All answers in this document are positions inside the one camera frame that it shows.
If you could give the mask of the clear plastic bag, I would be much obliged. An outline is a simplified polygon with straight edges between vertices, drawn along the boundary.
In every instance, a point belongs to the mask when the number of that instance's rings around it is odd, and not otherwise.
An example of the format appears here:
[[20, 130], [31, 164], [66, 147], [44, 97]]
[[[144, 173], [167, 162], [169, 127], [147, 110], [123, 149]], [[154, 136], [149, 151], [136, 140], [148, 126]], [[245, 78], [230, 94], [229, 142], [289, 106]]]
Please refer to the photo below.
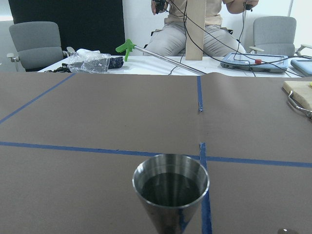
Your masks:
[[110, 54], [79, 49], [70, 55], [67, 67], [72, 73], [105, 74], [108, 72], [110, 58]]

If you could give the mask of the steel cocktail jigger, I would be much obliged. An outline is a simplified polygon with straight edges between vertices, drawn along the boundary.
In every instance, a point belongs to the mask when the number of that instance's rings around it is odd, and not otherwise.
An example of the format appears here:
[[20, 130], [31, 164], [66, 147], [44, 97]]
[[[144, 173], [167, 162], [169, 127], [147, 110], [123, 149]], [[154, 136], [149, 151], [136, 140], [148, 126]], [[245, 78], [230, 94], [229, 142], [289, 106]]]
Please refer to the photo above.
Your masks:
[[140, 163], [133, 189], [159, 234], [182, 234], [208, 192], [207, 170], [189, 156], [160, 154]]

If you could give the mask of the wooden post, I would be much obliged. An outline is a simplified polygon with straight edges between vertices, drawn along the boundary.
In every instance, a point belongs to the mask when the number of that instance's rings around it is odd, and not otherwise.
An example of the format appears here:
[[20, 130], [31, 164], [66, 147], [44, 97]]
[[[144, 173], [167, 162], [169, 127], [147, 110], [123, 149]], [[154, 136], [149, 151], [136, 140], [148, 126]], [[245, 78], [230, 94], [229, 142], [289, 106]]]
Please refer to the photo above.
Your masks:
[[188, 0], [186, 6], [186, 60], [202, 60], [205, 29], [205, 0]]

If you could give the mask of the green handled reach grabber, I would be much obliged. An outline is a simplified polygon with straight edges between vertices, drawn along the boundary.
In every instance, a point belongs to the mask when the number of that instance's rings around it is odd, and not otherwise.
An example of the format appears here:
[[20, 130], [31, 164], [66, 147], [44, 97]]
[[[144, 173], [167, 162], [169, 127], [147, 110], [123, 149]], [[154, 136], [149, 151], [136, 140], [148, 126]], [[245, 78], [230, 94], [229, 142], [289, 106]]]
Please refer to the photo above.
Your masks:
[[120, 46], [115, 48], [115, 51], [118, 52], [118, 53], [125, 52], [124, 60], [128, 61], [129, 53], [132, 52], [134, 49], [135, 50], [139, 50], [141, 52], [144, 52], [144, 53], [146, 53], [148, 55], [151, 55], [152, 57], [155, 57], [157, 59], [160, 59], [160, 60], [163, 60], [165, 62], [168, 62], [168, 63], [170, 63], [170, 64], [172, 64], [174, 66], [177, 66], [177, 67], [180, 67], [182, 69], [185, 69], [185, 70], [191, 71], [193, 73], [196, 73], [198, 75], [205, 75], [206, 74], [205, 72], [202, 72], [202, 71], [200, 71], [200, 70], [198, 70], [196, 68], [193, 68], [191, 66], [182, 64], [181, 62], [172, 60], [170, 58], [164, 57], [164, 56], [159, 55], [157, 53], [148, 51], [148, 50], [146, 50], [144, 48], [138, 47], [137, 45], [133, 44], [133, 42], [130, 39], [126, 39], [126, 41], [122, 45], [120, 45]]

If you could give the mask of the blue teach pendant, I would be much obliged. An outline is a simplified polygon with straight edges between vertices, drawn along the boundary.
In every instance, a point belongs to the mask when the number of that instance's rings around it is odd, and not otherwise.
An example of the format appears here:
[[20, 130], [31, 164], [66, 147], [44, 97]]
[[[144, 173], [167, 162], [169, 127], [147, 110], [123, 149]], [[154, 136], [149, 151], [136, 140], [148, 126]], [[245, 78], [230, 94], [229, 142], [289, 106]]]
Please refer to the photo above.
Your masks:
[[281, 55], [229, 53], [220, 62], [223, 68], [281, 74], [288, 68], [288, 57]]
[[312, 76], [312, 60], [306, 58], [293, 59], [291, 66], [304, 74], [306, 77]]

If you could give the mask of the grey office chair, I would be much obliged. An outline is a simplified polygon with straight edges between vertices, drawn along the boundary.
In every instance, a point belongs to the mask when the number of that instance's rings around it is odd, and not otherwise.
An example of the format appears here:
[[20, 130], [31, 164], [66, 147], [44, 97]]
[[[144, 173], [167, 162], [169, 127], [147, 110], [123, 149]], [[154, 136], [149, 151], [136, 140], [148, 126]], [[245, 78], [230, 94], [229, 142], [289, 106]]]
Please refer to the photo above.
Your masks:
[[249, 48], [255, 53], [265, 55], [301, 56], [310, 44], [301, 44], [295, 48], [296, 19], [285, 16], [267, 16], [254, 20], [253, 45]]
[[38, 71], [75, 52], [70, 46], [62, 49], [59, 27], [55, 22], [17, 23], [9, 27], [9, 32], [18, 54], [8, 53], [7, 58], [17, 70], [18, 62], [26, 71]]

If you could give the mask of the wooden cutting board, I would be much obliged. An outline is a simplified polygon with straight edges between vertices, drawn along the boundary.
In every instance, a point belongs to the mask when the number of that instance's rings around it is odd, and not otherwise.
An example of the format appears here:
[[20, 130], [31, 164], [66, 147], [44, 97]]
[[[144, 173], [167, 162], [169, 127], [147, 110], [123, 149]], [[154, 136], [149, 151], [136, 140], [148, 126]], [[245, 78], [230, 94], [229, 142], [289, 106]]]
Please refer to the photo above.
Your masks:
[[312, 82], [285, 81], [283, 89], [289, 94], [293, 92], [293, 99], [307, 110], [312, 110]]

